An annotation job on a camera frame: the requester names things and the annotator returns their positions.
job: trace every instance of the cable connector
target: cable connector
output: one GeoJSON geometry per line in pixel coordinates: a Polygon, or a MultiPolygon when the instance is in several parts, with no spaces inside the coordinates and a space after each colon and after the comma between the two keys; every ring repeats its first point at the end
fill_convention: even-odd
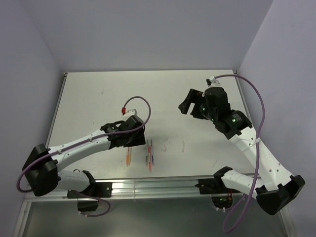
{"type": "Polygon", "coordinates": [[[125,113],[126,113],[126,108],[123,107],[121,112],[122,112],[123,115],[125,115],[125,113]]]}

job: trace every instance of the white table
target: white table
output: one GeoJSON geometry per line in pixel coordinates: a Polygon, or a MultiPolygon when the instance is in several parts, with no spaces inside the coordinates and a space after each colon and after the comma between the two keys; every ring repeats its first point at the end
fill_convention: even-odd
{"type": "MultiPolygon", "coordinates": [[[[106,123],[121,120],[125,101],[140,95],[152,107],[145,130],[146,139],[152,139],[154,144],[152,173],[145,165],[146,145],[132,149],[129,167],[125,164],[127,148],[114,148],[86,157],[67,170],[88,170],[97,179],[212,175],[224,166],[252,173],[254,168],[247,158],[210,121],[193,118],[189,113],[183,115],[178,109],[190,88],[204,91],[206,78],[232,73],[232,70],[68,73],[49,146],[68,143],[106,123]]],[[[224,78],[220,82],[232,109],[245,113],[236,79],[224,78]]],[[[139,99],[131,101],[127,109],[136,109],[143,120],[148,114],[146,104],[139,99]]]]}

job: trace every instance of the wall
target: wall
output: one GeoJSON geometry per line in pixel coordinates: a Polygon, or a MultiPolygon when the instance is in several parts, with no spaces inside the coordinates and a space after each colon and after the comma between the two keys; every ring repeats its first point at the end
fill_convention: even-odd
{"type": "Polygon", "coordinates": [[[15,182],[33,146],[46,141],[61,78],[22,4],[1,0],[0,236],[12,235],[23,198],[15,182]]]}
{"type": "Polygon", "coordinates": [[[64,71],[238,69],[272,0],[21,0],[64,71]]]}
{"type": "MultiPolygon", "coordinates": [[[[299,236],[316,233],[316,1],[273,2],[240,68],[266,105],[262,138],[306,185],[288,206],[299,236]]],[[[252,119],[261,112],[256,95],[242,85],[252,119]]]]}

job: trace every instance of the gray wall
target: gray wall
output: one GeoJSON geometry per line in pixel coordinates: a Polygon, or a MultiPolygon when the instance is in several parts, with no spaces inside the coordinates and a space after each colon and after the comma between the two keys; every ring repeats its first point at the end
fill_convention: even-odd
{"type": "MultiPolygon", "coordinates": [[[[316,1],[273,2],[240,74],[263,95],[267,117],[262,138],[275,156],[306,186],[289,204],[299,236],[315,236],[316,190],[316,1]]],[[[243,85],[258,125],[256,95],[243,85]]]]}
{"type": "Polygon", "coordinates": [[[61,77],[22,4],[1,0],[0,236],[12,234],[23,197],[15,182],[33,146],[47,138],[61,77]]]}
{"type": "Polygon", "coordinates": [[[64,71],[238,69],[272,0],[21,0],[64,71]]]}

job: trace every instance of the cable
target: cable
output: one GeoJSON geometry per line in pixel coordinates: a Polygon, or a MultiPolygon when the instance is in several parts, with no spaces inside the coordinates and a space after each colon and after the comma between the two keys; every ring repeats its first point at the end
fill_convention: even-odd
{"type": "MultiPolygon", "coordinates": [[[[240,79],[246,81],[246,82],[254,89],[254,91],[256,92],[256,94],[258,95],[259,100],[260,100],[260,103],[261,103],[261,107],[262,107],[262,119],[261,119],[261,122],[260,122],[259,127],[258,127],[258,130],[257,130],[257,134],[256,134],[256,139],[258,139],[258,138],[259,138],[259,135],[260,135],[260,132],[261,132],[262,125],[263,125],[263,123],[264,123],[264,121],[265,121],[265,116],[266,116],[266,113],[265,113],[265,106],[264,106],[264,103],[263,103],[263,100],[262,100],[262,97],[261,97],[259,91],[258,91],[257,88],[254,86],[254,84],[252,84],[248,79],[246,79],[246,78],[244,78],[244,77],[242,77],[242,76],[236,75],[236,74],[220,75],[220,76],[216,76],[215,79],[218,79],[218,78],[225,78],[225,77],[236,77],[236,78],[240,78],[240,79]]],[[[256,143],[256,167],[255,167],[255,173],[254,173],[254,176],[253,176],[253,181],[252,181],[252,185],[251,185],[251,188],[250,188],[250,192],[249,192],[248,198],[247,198],[247,200],[246,200],[245,206],[243,207],[243,210],[242,210],[240,216],[238,217],[238,219],[236,220],[236,222],[233,224],[233,226],[230,227],[228,230],[225,229],[226,223],[228,222],[229,217],[231,216],[231,214],[233,213],[233,211],[236,209],[236,207],[238,207],[238,206],[241,204],[241,200],[243,200],[245,194],[241,197],[240,201],[231,209],[231,211],[228,213],[227,217],[225,218],[224,223],[223,223],[223,231],[224,231],[224,233],[226,233],[226,234],[232,232],[232,231],[240,224],[240,222],[242,221],[242,219],[243,219],[244,216],[245,216],[245,213],[246,213],[246,211],[247,211],[247,209],[248,209],[248,207],[249,207],[249,203],[250,203],[250,200],[251,200],[251,198],[252,198],[252,194],[253,194],[253,191],[254,191],[254,189],[255,189],[257,179],[258,179],[259,160],[260,160],[259,143],[256,143]]]]}
{"type": "MultiPolygon", "coordinates": [[[[137,128],[128,130],[128,131],[119,131],[119,132],[110,132],[110,133],[100,134],[100,135],[97,135],[97,136],[92,137],[92,140],[93,140],[93,139],[100,138],[100,137],[110,136],[110,135],[127,134],[127,133],[130,133],[130,132],[134,132],[134,131],[137,131],[137,130],[139,130],[139,129],[142,129],[142,128],[147,124],[147,122],[148,122],[148,120],[150,119],[150,116],[151,116],[151,114],[152,114],[152,109],[151,109],[151,107],[150,107],[149,102],[148,102],[144,97],[142,97],[142,96],[133,96],[133,97],[129,98],[129,99],[125,102],[124,108],[126,107],[126,105],[127,105],[131,100],[137,99],[137,98],[138,98],[138,99],[142,99],[142,100],[147,104],[148,110],[149,110],[149,111],[148,111],[148,117],[147,117],[147,119],[144,121],[144,123],[143,123],[142,125],[140,125],[140,126],[137,127],[137,128]]],[[[84,144],[84,143],[87,143],[87,142],[90,142],[90,141],[91,141],[90,139],[86,139],[86,140],[77,142],[77,143],[75,143],[75,144],[73,144],[73,145],[70,145],[70,146],[68,146],[68,147],[65,147],[65,148],[61,149],[61,152],[68,151],[68,150],[70,150],[70,149],[72,149],[72,148],[74,148],[74,147],[80,146],[80,145],[82,145],[82,144],[84,144]]],[[[17,189],[18,191],[20,191],[21,193],[28,193],[28,192],[31,192],[32,189],[29,189],[29,190],[23,190],[23,189],[21,189],[20,183],[21,183],[21,180],[22,180],[23,176],[24,176],[24,175],[26,174],[26,172],[29,171],[34,165],[36,165],[37,163],[41,162],[42,160],[44,160],[44,159],[46,159],[46,158],[48,158],[48,157],[54,156],[54,155],[56,155],[56,154],[58,154],[58,151],[55,151],[55,152],[46,154],[46,155],[40,157],[39,159],[33,161],[31,164],[29,164],[29,165],[22,171],[22,173],[20,174],[20,176],[18,177],[18,180],[17,180],[17,182],[16,182],[16,189],[17,189]]],[[[101,213],[101,214],[98,214],[98,215],[87,215],[87,216],[91,216],[91,217],[92,217],[92,216],[104,215],[104,214],[106,214],[106,213],[110,210],[111,205],[110,205],[110,203],[109,203],[108,201],[106,201],[106,200],[104,200],[104,199],[101,199],[101,198],[98,198],[98,197],[86,196],[86,195],[83,195],[83,194],[81,194],[81,193],[79,193],[79,192],[77,192],[77,193],[80,194],[81,196],[86,197],[86,198],[92,198],[92,199],[96,199],[96,200],[98,200],[98,201],[103,201],[103,202],[105,202],[105,203],[107,203],[107,204],[109,205],[109,209],[108,209],[106,212],[101,213]]]]}

